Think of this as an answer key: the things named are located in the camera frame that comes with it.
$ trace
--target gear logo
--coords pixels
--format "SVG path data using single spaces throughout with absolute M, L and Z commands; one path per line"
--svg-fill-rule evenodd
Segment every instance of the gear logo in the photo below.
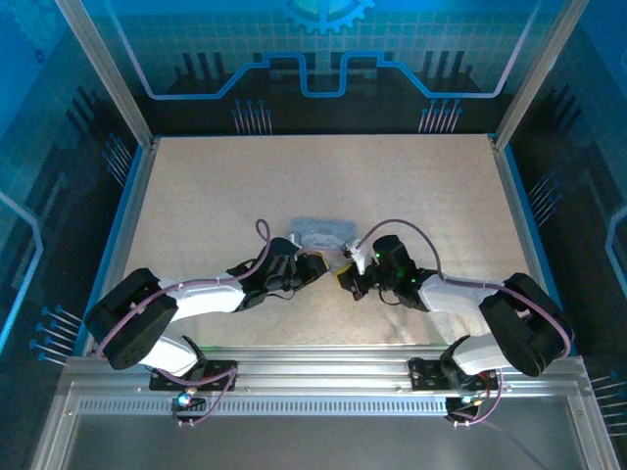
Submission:
M 295 27 L 303 26 L 308 33 L 317 30 L 320 34 L 353 27 L 353 21 L 362 20 L 368 7 L 374 7 L 373 0 L 279 0 L 283 18 Z
M 57 31 L 54 0 L 0 0 L 0 10 L 13 14 L 20 30 L 35 47 L 42 48 Z

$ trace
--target glass panel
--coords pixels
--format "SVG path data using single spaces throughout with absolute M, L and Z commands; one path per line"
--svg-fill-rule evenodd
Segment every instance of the glass panel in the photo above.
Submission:
M 561 5 L 86 2 L 158 134 L 493 132 Z
M 627 3 L 590 1 L 511 141 L 579 351 L 610 368 L 627 331 L 626 24 Z
M 27 468 L 137 144 L 54 2 L 2 8 L 0 436 Z

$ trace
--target wooden board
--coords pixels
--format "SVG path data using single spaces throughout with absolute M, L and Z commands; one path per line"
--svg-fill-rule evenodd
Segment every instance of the wooden board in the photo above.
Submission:
M 501 279 L 527 269 L 485 135 L 324 135 L 163 138 L 126 272 L 211 277 L 254 258 L 264 217 L 285 236 L 293 217 L 342 218 L 362 236 L 389 217 L 432 238 L 453 276 Z M 434 260 L 419 236 L 397 233 L 416 263 Z M 291 302 L 172 324 L 204 346 L 376 345 L 451 342 L 487 331 L 482 318 L 355 303 L 324 276 Z

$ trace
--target blue edge trim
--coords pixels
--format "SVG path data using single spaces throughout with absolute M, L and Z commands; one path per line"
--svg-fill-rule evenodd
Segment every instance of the blue edge trim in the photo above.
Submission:
M 559 306 L 559 308 L 563 308 L 561 304 L 561 298 L 559 297 L 559 292 L 557 291 L 557 286 L 555 285 L 555 279 L 553 278 L 551 268 L 549 267 L 547 253 L 545 252 L 545 247 L 542 245 L 540 232 L 538 231 L 538 226 L 536 225 L 536 222 L 533 218 L 531 206 L 529 205 L 529 199 L 527 199 L 527 193 L 525 192 L 525 188 L 522 185 L 520 171 L 518 171 L 518 166 L 516 165 L 516 160 L 513 157 L 513 152 L 511 151 L 511 147 L 509 146 L 509 144 L 506 145 L 505 154 L 507 164 L 509 165 L 509 170 L 511 171 L 513 184 L 516 187 L 516 195 L 520 200 L 522 211 L 525 214 L 525 221 L 527 222 L 527 226 L 529 227 L 529 233 L 531 234 L 533 248 L 536 251 L 536 255 L 538 256 L 540 269 L 542 270 L 542 275 L 545 278 L 545 284 L 547 284 L 548 294 L 551 296 L 557 306 Z M 577 349 L 574 344 L 571 347 L 570 355 L 577 355 Z
M 141 147 L 138 147 L 137 151 L 135 152 L 133 165 L 130 168 L 124 190 L 121 193 L 116 217 L 114 218 L 114 223 L 111 227 L 111 232 L 109 233 L 109 239 L 107 240 L 107 245 L 105 246 L 105 251 L 102 255 L 102 260 L 100 261 L 100 267 L 98 268 L 98 273 L 96 274 L 96 279 L 94 281 L 94 287 L 91 290 L 91 295 L 89 296 L 89 301 L 87 302 L 87 309 L 85 312 L 89 311 L 93 306 L 95 306 L 99 300 L 100 292 L 102 291 L 102 286 L 105 282 L 105 275 L 107 274 L 109 264 L 111 263 L 111 256 L 113 254 L 114 246 L 116 245 L 118 235 L 120 234 L 121 221 L 124 217 L 124 212 L 126 211 L 128 200 L 130 199 L 130 192 L 132 190 L 135 177 L 137 176 L 137 169 L 141 160 L 142 151 L 143 149 Z M 509 145 L 506 146 L 505 154 L 506 161 L 509 165 L 511 176 L 513 178 L 513 182 L 516 188 L 516 193 L 518 199 L 520 200 L 522 210 L 525 214 L 525 220 L 527 222 L 527 226 L 529 227 L 529 232 L 531 233 L 531 241 L 533 242 L 534 250 L 536 251 L 536 255 L 538 256 L 540 268 L 542 269 L 542 274 L 545 278 L 545 283 L 547 284 L 547 290 L 549 291 L 549 295 L 559 306 L 559 308 L 562 308 L 561 298 L 559 297 L 559 293 L 557 292 L 557 286 L 555 285 L 555 280 L 553 278 L 553 274 L 551 273 L 551 268 L 549 267 L 549 260 L 547 259 L 547 254 L 545 253 L 544 246 L 542 245 L 542 240 L 540 239 L 540 232 L 538 231 L 536 222 L 533 219 L 529 200 L 527 199 L 527 194 L 525 193 L 524 186 L 522 185 L 522 178 L 520 177 L 518 166 L 516 165 L 516 161 L 513 157 L 513 152 L 511 151 L 511 147 Z M 76 342 L 74 343 L 74 348 L 72 352 L 73 355 L 82 354 L 82 349 L 85 346 L 87 337 L 87 328 L 85 327 L 85 324 L 82 323 L 80 325 L 80 330 L 78 331 L 78 337 L 76 338 Z M 572 346 L 570 355 L 577 355 L 575 345 Z
M 109 264 L 111 263 L 111 256 L 114 252 L 114 246 L 116 245 L 116 241 L 118 240 L 118 236 L 120 235 L 121 221 L 124 218 L 124 213 L 126 212 L 126 206 L 128 205 L 130 192 L 132 191 L 135 177 L 137 176 L 137 169 L 139 168 L 142 153 L 143 148 L 141 146 L 137 146 L 137 151 L 135 152 L 135 157 L 133 158 L 133 164 L 131 165 L 130 171 L 128 172 L 128 178 L 126 179 L 126 184 L 124 185 L 124 189 L 120 197 L 120 202 L 118 203 L 116 217 L 114 218 L 114 223 L 111 226 L 111 232 L 109 232 L 107 245 L 105 245 L 105 251 L 102 254 L 100 267 L 98 268 L 98 273 L 96 274 L 96 279 L 94 280 L 94 286 L 91 289 L 91 295 L 89 296 L 89 301 L 87 302 L 87 309 L 85 310 L 85 314 L 100 300 L 100 293 L 105 283 L 105 276 L 107 275 Z M 76 337 L 76 342 L 74 343 L 74 348 L 72 351 L 73 355 L 82 355 L 82 350 L 85 347 L 88 336 L 89 332 L 87 331 L 87 328 L 85 327 L 85 324 L 83 322 L 80 324 L 78 336 Z

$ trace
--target cable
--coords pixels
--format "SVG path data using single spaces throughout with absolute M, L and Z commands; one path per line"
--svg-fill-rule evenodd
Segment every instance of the cable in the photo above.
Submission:
M 499 375 L 501 376 L 501 380 L 499 381 L 499 391 L 497 392 L 497 397 L 495 398 L 495 400 L 492 402 L 492 406 L 490 406 L 490 409 L 488 409 L 488 412 L 486 414 L 484 414 L 483 416 L 480 416 L 478 418 L 467 414 L 467 413 L 462 413 L 459 411 L 453 411 L 451 414 L 454 414 L 455 416 L 460 416 L 462 418 L 466 418 L 467 419 L 467 424 L 468 426 L 474 426 L 475 424 L 479 424 L 484 422 L 486 419 L 488 419 L 488 417 L 494 413 L 494 410 L 497 409 L 497 406 L 499 406 L 499 403 L 501 402 L 501 396 L 503 395 L 503 388 L 505 385 L 505 379 L 503 378 L 503 370 L 499 369 Z
M 427 236 L 426 233 L 424 233 L 424 231 L 422 231 L 420 228 L 418 228 L 413 223 L 408 222 L 407 220 L 403 220 L 401 218 L 388 218 L 386 220 L 383 220 L 383 221 L 377 223 L 376 225 L 374 225 L 365 234 L 365 236 L 359 242 L 359 244 L 357 245 L 357 250 L 365 243 L 365 241 L 368 238 L 370 238 L 372 236 L 372 234 L 376 230 L 381 228 L 383 225 L 387 225 L 388 223 L 401 223 L 403 225 L 406 225 L 407 227 L 412 228 L 413 230 L 415 230 L 416 232 L 418 232 L 420 234 L 420 236 L 424 239 L 424 241 L 427 243 L 427 245 L 429 245 L 429 248 L 431 249 L 431 252 L 433 252 L 433 257 L 435 258 L 435 265 L 436 265 L 436 270 L 438 272 L 438 276 L 444 282 L 446 282 L 447 284 L 451 284 L 451 285 L 454 285 L 454 286 L 461 286 L 461 287 L 472 287 L 472 288 L 481 288 L 481 289 L 494 289 L 494 290 L 501 291 L 501 292 L 503 292 L 505 294 L 508 294 L 509 296 L 514 297 L 518 301 L 520 301 L 523 304 L 525 304 L 526 306 L 528 306 L 530 309 L 536 311 L 540 316 L 542 316 L 545 320 L 547 320 L 547 322 L 549 322 L 549 324 L 551 326 L 554 327 L 554 329 L 559 334 L 560 338 L 562 339 L 562 341 L 564 343 L 564 349 L 563 349 L 562 353 L 559 355 L 558 358 L 567 357 L 570 354 L 570 338 L 568 337 L 568 333 L 566 333 L 566 330 L 564 330 L 564 328 L 557 322 L 557 320 L 555 320 L 552 316 L 550 316 L 548 312 L 546 312 L 543 308 L 541 308 L 539 305 L 537 305 L 532 300 L 527 299 L 526 297 L 518 294 L 515 291 L 512 291 L 508 287 L 500 286 L 499 284 L 491 284 L 491 283 L 486 283 L 486 282 L 483 282 L 483 281 L 478 281 L 478 280 L 473 280 L 473 279 L 459 280 L 459 279 L 451 279 L 451 278 L 447 277 L 444 274 L 444 272 L 442 271 L 442 262 L 440 260 L 440 255 L 438 254 L 438 250 L 435 248 L 435 245 L 433 244 L 431 239 Z
M 265 229 L 265 234 L 262 232 L 262 230 L 260 228 L 261 226 Z M 104 358 L 105 357 L 105 355 L 104 355 L 105 347 L 120 332 L 120 330 L 124 327 L 124 325 L 126 323 L 128 323 L 137 313 L 143 311 L 144 308 L 150 302 L 152 302 L 154 299 L 156 299 L 156 298 L 158 298 L 158 297 L 160 297 L 160 296 L 162 296 L 164 294 L 168 294 L 168 293 L 174 292 L 174 291 L 180 291 L 180 290 L 188 288 L 188 287 L 205 287 L 205 286 L 215 286 L 217 284 L 231 284 L 233 282 L 237 282 L 237 281 L 241 281 L 242 279 L 246 279 L 247 277 L 249 277 L 252 274 L 254 274 L 260 268 L 262 263 L 265 261 L 265 258 L 267 257 L 267 253 L 270 250 L 270 227 L 267 224 L 267 222 L 264 219 L 260 218 L 260 219 L 257 220 L 257 222 L 255 222 L 255 228 L 257 230 L 258 235 L 262 238 L 262 240 L 265 241 L 265 248 L 264 248 L 264 252 L 262 253 L 262 256 L 255 263 L 255 265 L 253 267 L 251 267 L 248 271 L 246 271 L 243 274 L 240 274 L 239 276 L 230 277 L 230 278 L 227 278 L 227 279 L 219 279 L 219 280 L 218 279 L 193 279 L 193 280 L 190 280 L 190 281 L 180 282 L 178 284 L 172 284 L 171 286 L 165 287 L 161 291 L 157 291 L 156 293 L 148 296 L 146 299 L 144 299 L 139 304 L 137 304 L 137 306 L 135 308 L 133 308 L 129 313 L 127 313 L 116 324 L 116 326 L 114 326 L 109 331 L 109 333 L 107 333 L 107 335 L 103 338 L 103 340 L 98 345 L 98 349 L 96 350 L 96 355 L 98 357 Z
M 292 295 L 290 297 L 279 296 L 278 294 L 267 294 L 266 297 L 277 297 L 283 301 L 291 301 L 296 296 L 296 292 L 292 291 Z
M 209 408 L 207 413 L 202 415 L 200 418 L 191 418 L 189 420 L 181 419 L 178 416 L 178 414 L 176 414 L 176 412 L 173 414 L 173 418 L 178 421 L 178 425 L 179 426 L 192 426 L 193 427 L 193 426 L 195 426 L 197 424 L 202 423 L 203 421 L 208 419 L 214 413 L 214 411 L 217 409 L 217 406 L 219 405 L 219 403 L 221 402 L 222 398 L 224 397 L 224 394 L 226 394 L 226 392 L 228 391 L 229 387 L 233 383 L 233 380 L 235 380 L 235 376 L 237 375 L 237 369 L 235 367 L 231 367 L 230 369 L 228 369 L 226 372 L 223 372 L 222 374 L 218 374 L 218 375 L 216 375 L 214 377 L 208 377 L 207 379 L 203 379 L 203 380 L 199 381 L 199 382 L 203 382 L 204 380 L 208 380 L 208 379 L 213 379 L 213 381 L 215 381 L 215 380 L 219 380 L 219 379 L 221 379 L 223 377 L 226 377 L 227 375 L 228 375 L 228 381 L 226 382 L 226 385 L 224 386 L 224 388 L 220 392 L 219 396 L 217 397 L 217 400 L 214 402 L 214 404 L 212 404 L 212 407 Z
M 485 426 L 488 426 L 490 429 L 505 435 L 505 437 L 508 438 L 511 443 L 518 446 L 518 448 L 522 450 L 522 452 L 527 455 L 531 460 L 533 460 L 539 468 L 542 468 L 542 470 L 551 470 L 548 466 L 542 463 L 538 457 L 531 453 L 531 450 L 529 450 L 521 441 L 519 441 L 510 431 L 502 428 L 501 426 L 497 426 L 496 424 L 489 423 L 488 421 L 484 422 L 483 424 Z
M 386 306 L 399 306 L 401 304 L 400 302 L 386 302 L 385 299 L 383 299 L 383 291 L 381 289 L 379 289 L 379 299 L 381 299 L 381 302 Z

